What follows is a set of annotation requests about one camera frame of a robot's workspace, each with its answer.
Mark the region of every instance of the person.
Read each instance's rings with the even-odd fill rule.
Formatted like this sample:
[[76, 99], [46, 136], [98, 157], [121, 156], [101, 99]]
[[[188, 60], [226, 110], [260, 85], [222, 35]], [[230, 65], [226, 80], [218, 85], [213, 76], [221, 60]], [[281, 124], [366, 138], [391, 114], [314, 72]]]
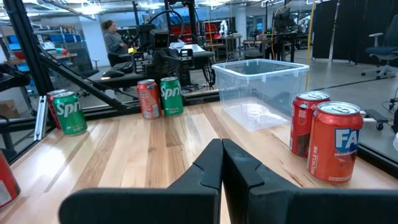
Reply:
[[102, 29], [105, 31], [104, 40], [108, 50], [108, 59], [111, 66], [115, 66], [118, 63], [127, 62], [128, 60], [120, 55], [127, 54], [127, 44], [122, 40], [122, 36], [116, 31], [118, 29], [115, 22], [108, 20], [102, 23]]

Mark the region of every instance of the white robot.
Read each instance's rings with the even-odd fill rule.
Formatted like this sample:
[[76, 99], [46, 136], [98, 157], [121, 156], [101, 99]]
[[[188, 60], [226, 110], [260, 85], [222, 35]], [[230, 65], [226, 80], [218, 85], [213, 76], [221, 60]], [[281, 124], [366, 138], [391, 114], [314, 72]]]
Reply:
[[228, 25], [225, 20], [223, 20], [220, 24], [220, 31], [218, 32], [220, 37], [226, 37], [228, 35]]

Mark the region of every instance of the clear plastic bin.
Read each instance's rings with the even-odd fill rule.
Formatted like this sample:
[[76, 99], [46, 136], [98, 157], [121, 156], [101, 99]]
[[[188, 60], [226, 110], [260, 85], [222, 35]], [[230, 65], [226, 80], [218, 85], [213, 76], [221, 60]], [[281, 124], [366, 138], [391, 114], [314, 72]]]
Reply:
[[266, 59], [211, 67], [223, 109], [250, 131], [290, 123], [292, 102], [305, 89], [309, 70], [308, 65]]

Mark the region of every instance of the wooden tabletop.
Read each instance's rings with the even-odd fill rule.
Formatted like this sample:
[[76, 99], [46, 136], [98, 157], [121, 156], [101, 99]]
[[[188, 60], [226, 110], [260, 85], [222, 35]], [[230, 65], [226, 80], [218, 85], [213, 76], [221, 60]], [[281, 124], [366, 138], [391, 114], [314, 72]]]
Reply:
[[[357, 158], [353, 178], [332, 185], [312, 177], [306, 161], [289, 151], [289, 125], [246, 131], [219, 102], [185, 107], [175, 118], [141, 114], [90, 121], [88, 131], [54, 130], [11, 169], [21, 195], [0, 210], [0, 223], [58, 223], [61, 201], [87, 187], [168, 187], [214, 138], [230, 138], [300, 187], [396, 189], [398, 180]], [[221, 223], [229, 223], [224, 195]]]
[[[71, 58], [76, 56], [77, 54], [54, 55], [55, 59]], [[26, 63], [26, 60], [25, 59], [6, 60], [4, 63], [8, 65], [19, 65], [22, 63]]]

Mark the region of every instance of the green can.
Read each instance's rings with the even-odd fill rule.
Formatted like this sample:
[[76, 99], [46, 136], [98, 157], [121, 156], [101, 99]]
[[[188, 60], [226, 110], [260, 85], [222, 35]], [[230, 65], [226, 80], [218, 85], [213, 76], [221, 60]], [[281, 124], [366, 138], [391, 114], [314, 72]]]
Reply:
[[162, 78], [160, 92], [166, 116], [179, 116], [184, 112], [181, 85], [177, 77]]
[[74, 92], [55, 95], [53, 105], [64, 134], [76, 135], [87, 130], [85, 115]]

